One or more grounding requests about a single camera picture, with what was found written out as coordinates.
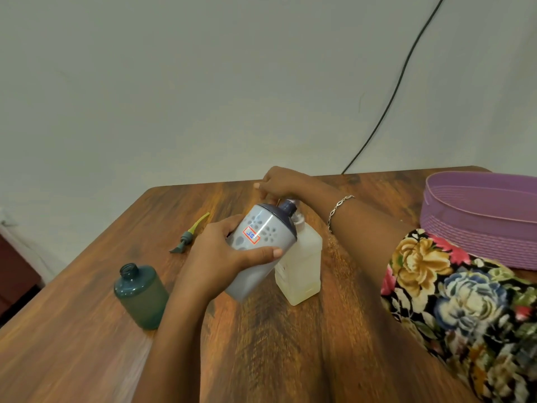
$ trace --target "silver chain bracelet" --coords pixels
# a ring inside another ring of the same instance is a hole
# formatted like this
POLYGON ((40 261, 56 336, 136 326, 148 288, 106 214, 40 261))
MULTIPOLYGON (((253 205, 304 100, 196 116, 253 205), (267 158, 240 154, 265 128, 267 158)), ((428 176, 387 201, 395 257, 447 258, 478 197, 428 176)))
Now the silver chain bracelet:
POLYGON ((344 203, 349 198, 354 198, 354 195, 347 195, 345 198, 339 201, 334 207, 334 209, 332 210, 332 212, 330 212, 330 216, 328 216, 328 223, 327 223, 328 231, 332 233, 332 235, 333 235, 333 232, 332 232, 332 228, 330 227, 330 223, 332 222, 332 216, 334 216, 334 214, 336 213, 336 209, 338 209, 342 205, 342 203, 344 203))

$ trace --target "wooden table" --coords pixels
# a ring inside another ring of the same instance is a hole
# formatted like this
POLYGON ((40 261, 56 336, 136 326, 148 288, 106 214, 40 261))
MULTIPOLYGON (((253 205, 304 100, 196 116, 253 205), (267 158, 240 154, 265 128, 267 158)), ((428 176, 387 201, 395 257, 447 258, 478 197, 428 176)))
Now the wooden table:
MULTIPOLYGON (((320 179, 416 226, 436 171, 320 179)), ((219 220, 256 201, 252 181, 148 190, 0 330, 0 401, 129 402, 154 334, 115 299, 119 267, 151 264, 171 289, 186 256, 168 250, 183 231, 207 211, 219 220)), ((304 211, 324 241, 320 294, 291 307, 271 274, 243 304, 216 298, 202 330, 201 400, 475 401, 382 310, 379 289, 304 211)))

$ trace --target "floral fabric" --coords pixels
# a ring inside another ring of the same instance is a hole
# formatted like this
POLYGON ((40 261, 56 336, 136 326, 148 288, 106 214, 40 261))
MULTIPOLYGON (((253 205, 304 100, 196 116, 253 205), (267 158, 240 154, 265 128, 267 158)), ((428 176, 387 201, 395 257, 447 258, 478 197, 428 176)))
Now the floral fabric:
POLYGON ((537 287, 423 229, 395 249, 382 303, 485 402, 537 401, 537 287))

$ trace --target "red-bordered label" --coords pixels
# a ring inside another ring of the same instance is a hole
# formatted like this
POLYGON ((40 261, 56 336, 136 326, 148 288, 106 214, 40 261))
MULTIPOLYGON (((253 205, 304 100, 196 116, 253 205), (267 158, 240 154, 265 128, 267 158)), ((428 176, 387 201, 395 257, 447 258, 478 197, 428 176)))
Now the red-bordered label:
POLYGON ((257 242, 259 242, 259 239, 261 239, 257 232, 253 230, 250 226, 247 226, 246 229, 242 231, 242 233, 248 238, 250 242, 252 242, 252 244, 256 244, 257 242))

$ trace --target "person's left hand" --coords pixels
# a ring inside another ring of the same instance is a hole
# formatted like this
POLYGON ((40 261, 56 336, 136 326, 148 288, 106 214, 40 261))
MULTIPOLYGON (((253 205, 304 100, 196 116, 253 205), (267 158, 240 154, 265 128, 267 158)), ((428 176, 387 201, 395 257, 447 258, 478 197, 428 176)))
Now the person's left hand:
POLYGON ((277 247, 265 246, 252 250, 230 247, 225 238, 243 218, 243 215, 235 215, 205 227, 190 249, 176 287, 194 292, 209 302, 224 291, 240 271, 270 263, 282 256, 283 251, 277 247))

